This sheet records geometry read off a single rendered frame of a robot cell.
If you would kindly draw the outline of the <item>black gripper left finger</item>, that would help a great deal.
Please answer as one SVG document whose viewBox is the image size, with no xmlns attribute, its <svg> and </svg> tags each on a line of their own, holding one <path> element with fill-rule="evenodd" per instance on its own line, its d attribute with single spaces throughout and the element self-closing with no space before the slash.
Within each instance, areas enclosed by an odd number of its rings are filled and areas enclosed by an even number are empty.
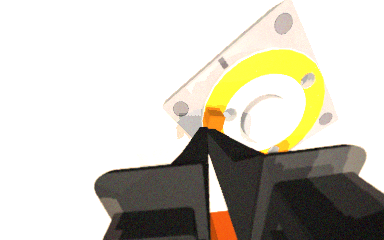
<svg viewBox="0 0 384 240">
<path fill-rule="evenodd" d="M 200 127 L 170 163 L 109 170 L 94 182 L 94 192 L 112 220 L 117 212 L 194 209 L 199 239 L 210 240 L 208 139 Z"/>
</svg>

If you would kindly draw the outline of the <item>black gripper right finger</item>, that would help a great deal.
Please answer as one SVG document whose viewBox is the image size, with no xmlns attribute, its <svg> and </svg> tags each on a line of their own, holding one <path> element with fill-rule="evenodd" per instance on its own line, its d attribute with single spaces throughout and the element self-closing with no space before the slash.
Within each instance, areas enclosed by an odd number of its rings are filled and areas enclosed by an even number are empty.
<svg viewBox="0 0 384 240">
<path fill-rule="evenodd" d="M 274 184 L 354 172 L 367 159 L 359 145 L 338 144 L 262 153 L 205 127 L 208 153 L 237 240 L 260 240 Z"/>
</svg>

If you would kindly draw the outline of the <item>yellow round plate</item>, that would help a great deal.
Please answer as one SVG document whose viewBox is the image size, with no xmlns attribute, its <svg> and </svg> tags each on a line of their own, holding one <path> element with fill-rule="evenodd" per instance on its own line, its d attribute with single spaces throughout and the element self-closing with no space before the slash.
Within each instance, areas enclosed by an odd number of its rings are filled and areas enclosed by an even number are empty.
<svg viewBox="0 0 384 240">
<path fill-rule="evenodd" d="M 308 78 L 300 85 L 304 74 Z M 293 109 L 293 121 L 279 139 L 256 143 L 241 129 L 245 108 L 264 94 L 278 94 Z M 308 55 L 291 48 L 268 48 L 251 52 L 228 66 L 211 85 L 203 102 L 202 127 L 216 129 L 262 153 L 294 147 L 310 131 L 320 115 L 325 95 L 324 77 Z M 223 112 L 234 108 L 231 117 Z M 268 152 L 271 147 L 274 150 Z"/>
</svg>

